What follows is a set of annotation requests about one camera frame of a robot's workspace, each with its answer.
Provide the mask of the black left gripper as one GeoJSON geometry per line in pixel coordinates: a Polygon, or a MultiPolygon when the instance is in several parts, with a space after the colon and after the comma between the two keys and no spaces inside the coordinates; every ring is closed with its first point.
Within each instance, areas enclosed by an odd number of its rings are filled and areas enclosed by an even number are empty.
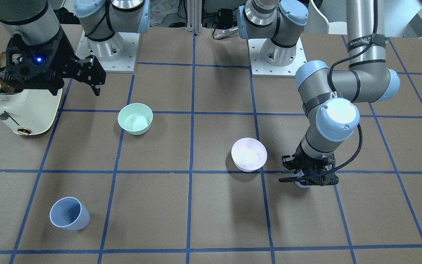
{"type": "Polygon", "coordinates": [[[312,158],[306,154],[301,144],[298,145],[293,155],[282,156],[283,167],[296,174],[303,170],[304,177],[284,177],[279,178],[281,183],[305,182],[310,186],[331,186],[339,182],[335,172],[328,172],[335,168],[335,157],[333,153],[323,154],[321,159],[312,158]]]}

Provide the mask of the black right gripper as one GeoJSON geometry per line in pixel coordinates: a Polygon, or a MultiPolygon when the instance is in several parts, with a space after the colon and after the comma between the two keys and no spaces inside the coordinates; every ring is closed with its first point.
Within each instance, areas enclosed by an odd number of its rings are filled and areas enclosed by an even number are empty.
{"type": "Polygon", "coordinates": [[[6,66],[0,80],[14,89],[45,89],[55,96],[72,78],[90,86],[95,96],[107,74],[99,59],[89,55],[79,59],[62,27],[48,42],[28,45],[20,33],[14,33],[6,48],[6,66]]]}

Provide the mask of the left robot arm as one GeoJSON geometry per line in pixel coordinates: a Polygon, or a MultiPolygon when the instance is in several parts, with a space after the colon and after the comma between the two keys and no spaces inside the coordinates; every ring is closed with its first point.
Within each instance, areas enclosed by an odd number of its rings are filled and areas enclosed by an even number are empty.
{"type": "MultiPolygon", "coordinates": [[[[282,157],[283,167],[295,176],[279,182],[300,187],[338,184],[335,172],[362,147],[356,103],[382,102],[397,94],[400,78],[386,66],[383,5],[382,0],[348,0],[348,57],[331,67],[321,60],[308,61],[295,72],[310,125],[295,153],[282,157]]],[[[266,39],[261,51],[266,61],[285,66],[308,17],[298,0],[248,0],[238,7],[237,26],[242,39],[266,39]]]]}

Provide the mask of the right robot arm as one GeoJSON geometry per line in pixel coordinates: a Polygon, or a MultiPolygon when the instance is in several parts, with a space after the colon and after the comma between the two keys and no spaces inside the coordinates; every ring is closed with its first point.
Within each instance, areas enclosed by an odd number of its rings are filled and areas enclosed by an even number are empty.
{"type": "MultiPolygon", "coordinates": [[[[84,35],[95,44],[108,43],[120,32],[149,30],[148,0],[76,0],[75,13],[84,35]]],[[[96,96],[106,81],[98,48],[85,58],[75,54],[47,0],[0,0],[0,23],[11,36],[0,80],[11,89],[48,90],[56,96],[64,78],[89,85],[96,96]]]]}

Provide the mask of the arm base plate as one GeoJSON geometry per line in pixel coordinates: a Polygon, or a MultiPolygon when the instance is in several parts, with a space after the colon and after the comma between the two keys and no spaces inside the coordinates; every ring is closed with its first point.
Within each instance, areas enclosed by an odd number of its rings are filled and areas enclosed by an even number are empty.
{"type": "Polygon", "coordinates": [[[95,55],[108,73],[134,74],[141,37],[139,33],[116,32],[110,40],[95,42],[82,32],[76,55],[82,59],[95,55]]]}
{"type": "Polygon", "coordinates": [[[278,47],[270,39],[247,40],[253,77],[295,77],[296,71],[307,62],[303,43],[278,47]]]}

